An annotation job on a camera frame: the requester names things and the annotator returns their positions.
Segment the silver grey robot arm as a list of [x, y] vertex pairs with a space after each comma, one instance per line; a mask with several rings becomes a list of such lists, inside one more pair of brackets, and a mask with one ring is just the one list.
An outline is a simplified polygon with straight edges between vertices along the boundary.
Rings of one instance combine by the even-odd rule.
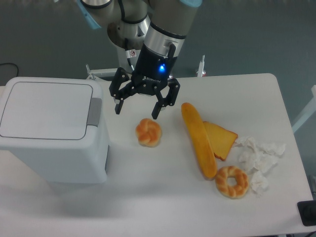
[[155, 96], [152, 117], [175, 104], [180, 84], [172, 69], [191, 28], [199, 0], [80, 0], [87, 22], [106, 28], [115, 45], [119, 67], [110, 94], [120, 113], [134, 94]]

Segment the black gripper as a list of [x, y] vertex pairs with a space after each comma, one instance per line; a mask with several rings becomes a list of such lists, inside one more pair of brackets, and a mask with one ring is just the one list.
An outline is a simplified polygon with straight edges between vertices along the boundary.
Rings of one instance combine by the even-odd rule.
[[[161, 56], [143, 45], [132, 73], [131, 80], [127, 71], [119, 67], [109, 87], [111, 96], [115, 101], [115, 112], [120, 114], [124, 100], [135, 94], [155, 95], [158, 99], [152, 111], [153, 119], [157, 119], [162, 108], [174, 106], [180, 83], [176, 78], [168, 79], [177, 60], [174, 56], [176, 46], [169, 45], [167, 56]], [[168, 94], [163, 97], [161, 90], [169, 87]]]

